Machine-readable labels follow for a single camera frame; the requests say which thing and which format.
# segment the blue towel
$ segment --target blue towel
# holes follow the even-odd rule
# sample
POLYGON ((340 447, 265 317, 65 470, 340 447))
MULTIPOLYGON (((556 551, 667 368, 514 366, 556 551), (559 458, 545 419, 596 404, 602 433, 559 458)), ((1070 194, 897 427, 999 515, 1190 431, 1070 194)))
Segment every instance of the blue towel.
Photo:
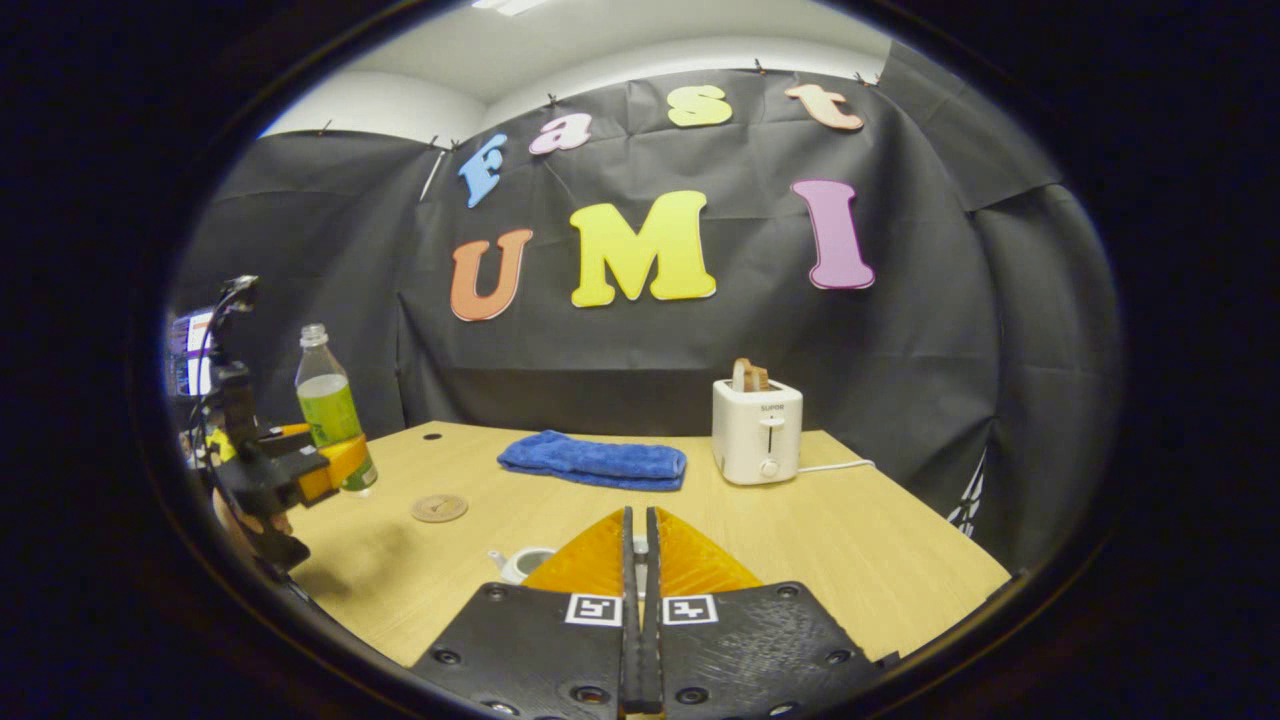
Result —
POLYGON ((498 456, 508 470, 625 489, 680 489, 685 454, 662 445, 608 445, 543 430, 498 456))

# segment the wooden table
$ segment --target wooden table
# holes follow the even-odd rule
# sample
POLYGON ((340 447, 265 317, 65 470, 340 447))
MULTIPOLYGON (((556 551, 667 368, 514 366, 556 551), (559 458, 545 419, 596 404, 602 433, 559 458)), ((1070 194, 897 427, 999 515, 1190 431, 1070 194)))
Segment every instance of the wooden table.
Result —
MULTIPOLYGON (((797 580, 870 657, 906 655, 954 625, 1009 573, 940 515, 870 466, 805 473, 769 486, 724 480, 707 437, 575 436, 660 443, 689 456, 677 492, 581 486, 503 470, 498 455, 525 430, 433 421, 369 443, 379 480, 289 512, 311 559, 292 573, 334 619, 401 665, 412 665, 475 589, 498 580, 489 550, 561 547, 620 507, 664 507, 746 565, 763 583, 797 580), (440 433, 439 439, 424 439, 440 433), (452 521, 415 520, 410 506, 453 493, 452 521)), ((822 430, 806 432, 800 466, 856 460, 822 430)))

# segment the toaster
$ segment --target toaster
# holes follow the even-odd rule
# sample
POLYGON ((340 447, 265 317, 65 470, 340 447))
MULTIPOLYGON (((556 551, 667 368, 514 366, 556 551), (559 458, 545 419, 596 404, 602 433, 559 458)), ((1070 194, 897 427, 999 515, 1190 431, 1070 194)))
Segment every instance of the toaster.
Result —
POLYGON ((740 486, 790 480, 800 465, 800 391, 769 380, 769 389, 739 392, 712 383, 712 455, 724 479, 740 486))

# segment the yellow letter m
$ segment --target yellow letter m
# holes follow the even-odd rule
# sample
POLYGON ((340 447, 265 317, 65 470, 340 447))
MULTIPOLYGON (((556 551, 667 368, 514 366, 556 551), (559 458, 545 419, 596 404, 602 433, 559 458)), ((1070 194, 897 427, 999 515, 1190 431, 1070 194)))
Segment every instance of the yellow letter m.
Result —
POLYGON ((568 222, 581 233, 581 270, 573 305, 596 307, 613 302, 613 288, 604 281, 604 266, 613 270, 627 300, 640 297, 649 268, 658 259, 658 277, 649 292, 658 300, 708 297, 716 292, 716 278, 703 264, 703 241, 698 234, 698 213, 707 196, 694 190, 659 195, 639 233, 631 231, 622 214, 604 202, 570 215, 568 222))

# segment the plastic bottle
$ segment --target plastic bottle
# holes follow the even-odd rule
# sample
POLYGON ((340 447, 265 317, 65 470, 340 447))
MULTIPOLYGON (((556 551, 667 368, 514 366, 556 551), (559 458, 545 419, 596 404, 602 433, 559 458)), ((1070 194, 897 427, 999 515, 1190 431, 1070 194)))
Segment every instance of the plastic bottle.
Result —
MULTIPOLYGON (((298 341, 302 346, 302 363, 298 364, 298 374, 293 380, 302 416, 311 425, 311 439, 316 447, 348 441, 364 432, 360 429, 356 404, 351 398, 347 370, 338 364, 328 343, 329 336, 324 332, 324 325, 317 323, 302 328, 302 338, 298 341)), ((367 495, 369 486, 376 480, 378 468, 366 454, 356 471, 343 479, 342 489, 367 495)))

